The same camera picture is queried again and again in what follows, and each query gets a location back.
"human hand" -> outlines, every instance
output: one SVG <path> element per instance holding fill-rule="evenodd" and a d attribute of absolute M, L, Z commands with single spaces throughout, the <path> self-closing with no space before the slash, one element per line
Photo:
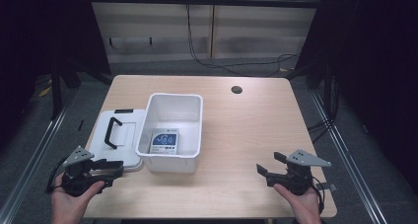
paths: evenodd
<path fill-rule="evenodd" d="M 105 182 L 100 181 L 92 184 L 82 195 L 71 196 L 61 187 L 62 176 L 60 174 L 55 179 L 57 187 L 51 196 L 52 201 L 52 224 L 76 224 L 80 223 L 86 212 L 89 201 L 103 187 Z"/>
<path fill-rule="evenodd" d="M 279 184 L 275 184 L 273 187 L 289 202 L 296 220 L 300 224 L 321 223 L 318 209 L 318 197 L 313 188 L 310 187 L 303 195 L 297 196 Z"/>

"white container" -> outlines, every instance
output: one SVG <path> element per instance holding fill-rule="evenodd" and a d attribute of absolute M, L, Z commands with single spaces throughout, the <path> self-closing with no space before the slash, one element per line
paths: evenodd
<path fill-rule="evenodd" d="M 200 154 L 203 99 L 189 94 L 153 94 L 136 153 L 150 172 L 194 173 Z M 150 154 L 155 128 L 177 128 L 176 155 Z"/>

